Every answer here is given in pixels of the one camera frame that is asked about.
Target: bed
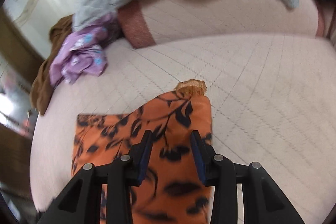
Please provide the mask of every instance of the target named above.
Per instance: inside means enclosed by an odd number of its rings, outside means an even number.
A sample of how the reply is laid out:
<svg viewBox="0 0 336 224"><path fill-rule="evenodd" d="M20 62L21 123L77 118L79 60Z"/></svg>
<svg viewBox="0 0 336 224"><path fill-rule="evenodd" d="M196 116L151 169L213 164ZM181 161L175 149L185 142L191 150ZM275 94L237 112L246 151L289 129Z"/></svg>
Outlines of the bed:
<svg viewBox="0 0 336 224"><path fill-rule="evenodd" d="M306 224L323 222L336 202L336 53L328 40L227 34L135 50L122 38L106 54L104 74L61 83L38 118L30 167L38 210L71 178L78 113L130 112L194 78L208 87L216 152L260 162Z"/></svg>

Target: brown fabric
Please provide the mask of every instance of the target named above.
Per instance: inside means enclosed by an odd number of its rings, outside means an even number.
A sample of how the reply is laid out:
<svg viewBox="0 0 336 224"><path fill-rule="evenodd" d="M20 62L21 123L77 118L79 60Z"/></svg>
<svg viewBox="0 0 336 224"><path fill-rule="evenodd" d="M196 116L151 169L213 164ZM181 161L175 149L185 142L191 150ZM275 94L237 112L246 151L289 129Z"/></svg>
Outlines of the brown fabric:
<svg viewBox="0 0 336 224"><path fill-rule="evenodd" d="M118 10L118 21L125 37L134 48L156 44L142 16L138 0L133 0Z"/></svg>
<svg viewBox="0 0 336 224"><path fill-rule="evenodd" d="M72 15L61 18L49 32L49 39L52 43L51 54L41 65L37 77L33 82L30 91L30 102L41 115L44 115L53 95L53 88L50 84L49 68L57 56L66 37L72 32Z"/></svg>
<svg viewBox="0 0 336 224"><path fill-rule="evenodd" d="M206 224L210 187L199 181L190 148L193 130L211 142L211 105L203 95L168 92L128 115L78 115L72 175L87 162L104 165L127 154L146 130L156 137L145 180L131 187L134 224ZM100 224L106 223L106 189Z"/></svg>

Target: bright light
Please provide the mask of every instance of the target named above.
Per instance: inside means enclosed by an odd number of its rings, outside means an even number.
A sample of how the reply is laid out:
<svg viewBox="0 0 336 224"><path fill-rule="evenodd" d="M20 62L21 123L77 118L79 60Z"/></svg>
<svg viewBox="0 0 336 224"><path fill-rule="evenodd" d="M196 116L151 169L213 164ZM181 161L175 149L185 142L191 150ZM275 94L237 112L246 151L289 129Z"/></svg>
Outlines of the bright light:
<svg viewBox="0 0 336 224"><path fill-rule="evenodd" d="M14 105L5 95L0 94L0 112L9 116L14 109Z"/></svg>

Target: brown cloth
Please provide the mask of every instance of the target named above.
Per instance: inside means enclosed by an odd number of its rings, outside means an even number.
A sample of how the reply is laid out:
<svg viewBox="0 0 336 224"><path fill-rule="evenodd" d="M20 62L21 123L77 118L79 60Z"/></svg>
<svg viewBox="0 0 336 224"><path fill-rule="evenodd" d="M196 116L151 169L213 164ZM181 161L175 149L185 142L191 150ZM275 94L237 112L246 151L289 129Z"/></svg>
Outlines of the brown cloth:
<svg viewBox="0 0 336 224"><path fill-rule="evenodd" d="M72 15L63 17L49 32L49 39L52 43L51 53L41 65L30 91L30 103L41 115L45 114L54 91L49 78L50 65L57 56L66 37L72 33L71 24Z"/></svg>

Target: blue flower print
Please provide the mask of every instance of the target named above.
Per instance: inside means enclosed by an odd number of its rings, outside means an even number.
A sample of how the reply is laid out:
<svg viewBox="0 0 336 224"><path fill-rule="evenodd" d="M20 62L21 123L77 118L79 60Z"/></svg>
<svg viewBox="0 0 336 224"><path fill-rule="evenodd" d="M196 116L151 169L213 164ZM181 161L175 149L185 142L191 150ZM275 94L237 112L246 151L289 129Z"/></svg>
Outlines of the blue flower print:
<svg viewBox="0 0 336 224"><path fill-rule="evenodd" d="M84 43L90 43L93 38L93 34L89 33L84 37Z"/></svg>
<svg viewBox="0 0 336 224"><path fill-rule="evenodd" d="M99 58L99 57L97 57L97 58L94 59L94 63L95 63L96 65L100 65L100 64L102 63L102 59Z"/></svg>

